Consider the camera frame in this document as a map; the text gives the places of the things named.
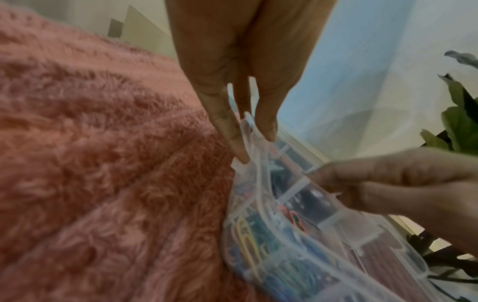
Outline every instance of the pink fluffy blanket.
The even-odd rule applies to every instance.
[[[178,65],[0,7],[0,301],[256,301],[232,155]]]

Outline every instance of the hand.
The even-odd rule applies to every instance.
[[[478,158],[433,148],[328,164],[310,175],[347,207],[409,217],[478,255]]]
[[[228,102],[232,83],[240,117],[251,112],[248,77],[260,100],[257,128],[270,141],[277,112],[299,81],[337,0],[166,0],[179,64],[209,118],[243,163],[249,160]]]

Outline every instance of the clear plastic organizer box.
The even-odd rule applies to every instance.
[[[221,252],[276,301],[438,302],[423,259],[378,215],[349,210],[280,155],[250,115]]]

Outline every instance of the finger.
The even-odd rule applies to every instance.
[[[362,182],[425,186],[468,179],[478,160],[435,148],[417,148],[392,155],[331,163],[310,175],[319,186],[349,186]]]
[[[244,118],[244,113],[252,113],[250,108],[250,86],[247,75],[238,76],[233,83],[234,100],[238,106],[240,118]]]
[[[267,93],[261,90],[260,83],[257,83],[259,90],[259,102],[255,108],[255,124],[259,131],[268,141],[275,141],[277,136],[277,113],[287,96],[287,91]]]
[[[216,130],[224,137],[234,155],[242,162],[249,161],[249,155],[244,146],[239,122],[229,105],[228,90],[226,87],[217,94],[205,94],[196,91],[198,97],[208,113],[209,120]]]
[[[440,189],[429,187],[401,187],[374,182],[349,186],[337,197],[346,207],[381,215],[413,216],[427,208],[425,203],[443,197]]]

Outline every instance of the white wall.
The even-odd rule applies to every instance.
[[[478,55],[476,0],[339,0],[279,118],[332,159],[420,146],[452,105],[437,74],[478,96],[478,70],[444,57]]]
[[[26,6],[53,20],[106,35],[110,19],[124,22],[132,5],[163,31],[169,32],[164,0],[1,0]]]

